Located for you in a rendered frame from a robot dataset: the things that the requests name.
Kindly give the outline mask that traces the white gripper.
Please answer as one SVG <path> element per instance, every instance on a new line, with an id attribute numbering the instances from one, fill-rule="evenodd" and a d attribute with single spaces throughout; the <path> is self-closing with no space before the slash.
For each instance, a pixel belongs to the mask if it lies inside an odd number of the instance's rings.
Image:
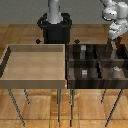
<path id="1" fill-rule="evenodd" d="M 118 36 L 126 32 L 126 23 L 125 22 L 113 22 L 109 26 L 108 38 L 114 40 Z"/>

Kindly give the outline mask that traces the dark wooden compartment bin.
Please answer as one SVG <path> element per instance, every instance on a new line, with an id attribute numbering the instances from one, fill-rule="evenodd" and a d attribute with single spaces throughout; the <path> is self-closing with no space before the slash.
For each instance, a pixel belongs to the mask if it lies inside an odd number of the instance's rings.
<path id="1" fill-rule="evenodd" d="M 81 45 L 86 45 L 85 59 L 80 59 Z M 66 79 L 69 89 L 128 89 L 128 50 L 124 44 L 111 59 L 112 48 L 107 44 L 68 44 L 66 46 Z M 121 69 L 114 78 L 113 68 Z M 82 78 L 82 70 L 88 71 Z"/>

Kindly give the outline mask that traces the tall grey block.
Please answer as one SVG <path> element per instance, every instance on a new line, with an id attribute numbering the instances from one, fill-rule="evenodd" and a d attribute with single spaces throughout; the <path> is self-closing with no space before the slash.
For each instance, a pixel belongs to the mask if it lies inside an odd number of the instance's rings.
<path id="1" fill-rule="evenodd" d="M 80 59 L 85 59 L 86 45 L 81 45 Z"/>

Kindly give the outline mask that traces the round grey object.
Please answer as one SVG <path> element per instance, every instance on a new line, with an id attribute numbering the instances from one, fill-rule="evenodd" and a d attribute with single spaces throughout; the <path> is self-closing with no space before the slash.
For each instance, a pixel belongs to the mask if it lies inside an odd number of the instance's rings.
<path id="1" fill-rule="evenodd" d="M 121 69 L 117 66 L 113 68 L 113 73 L 112 73 L 114 78 L 120 78 L 121 77 Z"/>

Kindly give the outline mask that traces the small grey block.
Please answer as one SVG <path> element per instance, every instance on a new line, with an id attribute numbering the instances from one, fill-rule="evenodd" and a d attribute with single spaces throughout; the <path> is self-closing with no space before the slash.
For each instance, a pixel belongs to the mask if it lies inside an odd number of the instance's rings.
<path id="1" fill-rule="evenodd" d="M 88 76 L 88 71 L 82 70 L 82 78 L 87 78 L 87 76 Z"/>

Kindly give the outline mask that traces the grey metal table leg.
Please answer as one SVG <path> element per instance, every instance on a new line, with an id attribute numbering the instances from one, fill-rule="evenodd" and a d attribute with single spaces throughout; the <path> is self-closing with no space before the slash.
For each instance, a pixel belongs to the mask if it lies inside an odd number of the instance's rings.
<path id="1" fill-rule="evenodd" d="M 109 124 L 109 122 L 110 122 L 110 120 L 111 120 L 111 117 L 112 117 L 112 115 L 113 115 L 113 113 L 114 113 L 114 111 L 115 111 L 115 109 L 116 109 L 116 107 L 117 107 L 117 104 L 118 104 L 118 102 L 119 102 L 119 100 L 120 100 L 120 98 L 121 98 L 121 96 L 122 96 L 122 94 L 123 94 L 123 90 L 124 90 L 124 89 L 121 89 L 121 90 L 120 90 L 120 92 L 119 92 L 119 94 L 118 94 L 118 96 L 117 96 L 117 99 L 116 99 L 115 103 L 113 104 L 113 107 L 112 107 L 112 109 L 111 109 L 111 111 L 110 111 L 110 113 L 109 113 L 109 116 L 108 116 L 107 120 L 106 120 L 105 127 L 108 126 L 108 124 Z"/>
<path id="2" fill-rule="evenodd" d="M 102 98 L 101 98 L 101 104 L 103 103 L 104 101 L 104 98 L 105 98 L 105 95 L 106 95 L 106 92 L 107 92 L 108 89 L 105 89 L 103 94 L 102 94 Z"/>
<path id="3" fill-rule="evenodd" d="M 21 115 L 21 112 L 20 112 L 20 110 L 19 110 L 19 107 L 18 107 L 18 105 L 17 105 L 17 102 L 16 102 L 16 100 L 15 100 L 15 97 L 14 97 L 14 95 L 13 95 L 12 90 L 11 90 L 11 89 L 8 89 L 8 93 L 9 93 L 11 99 L 12 99 L 13 105 L 15 106 L 15 109 L 16 109 L 16 111 L 17 111 L 17 114 L 18 114 L 18 116 L 19 116 L 19 119 L 20 119 L 20 121 L 22 122 L 22 125 L 25 127 L 24 119 L 23 119 L 23 117 L 22 117 L 22 115 Z"/>
<path id="4" fill-rule="evenodd" d="M 70 105 L 71 105 L 70 127 L 72 127 L 73 107 L 74 107 L 74 95 L 75 95 L 75 89 L 70 89 Z"/>
<path id="5" fill-rule="evenodd" d="M 57 89 L 58 122 L 60 122 L 61 89 Z"/>
<path id="6" fill-rule="evenodd" d="M 30 100 L 29 100 L 29 98 L 28 98 L 27 89 L 24 89 L 24 94 L 25 94 L 25 97 L 26 97 L 27 103 L 28 103 L 28 104 L 30 104 Z"/>

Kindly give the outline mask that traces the light wooden bin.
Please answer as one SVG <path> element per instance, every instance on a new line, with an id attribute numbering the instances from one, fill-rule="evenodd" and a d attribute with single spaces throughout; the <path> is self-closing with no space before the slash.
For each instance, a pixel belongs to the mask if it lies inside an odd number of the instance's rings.
<path id="1" fill-rule="evenodd" d="M 10 44 L 0 58 L 0 89 L 64 89 L 65 46 Z"/>

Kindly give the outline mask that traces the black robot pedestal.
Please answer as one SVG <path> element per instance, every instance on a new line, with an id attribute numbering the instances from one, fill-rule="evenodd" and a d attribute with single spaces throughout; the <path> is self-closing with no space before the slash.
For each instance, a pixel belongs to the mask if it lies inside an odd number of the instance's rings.
<path id="1" fill-rule="evenodd" d="M 72 20 L 68 13 L 62 13 L 63 20 L 57 24 L 51 24 L 47 21 L 47 14 L 44 14 L 37 25 L 43 31 L 45 44 L 68 44 L 70 42 L 70 29 Z"/>

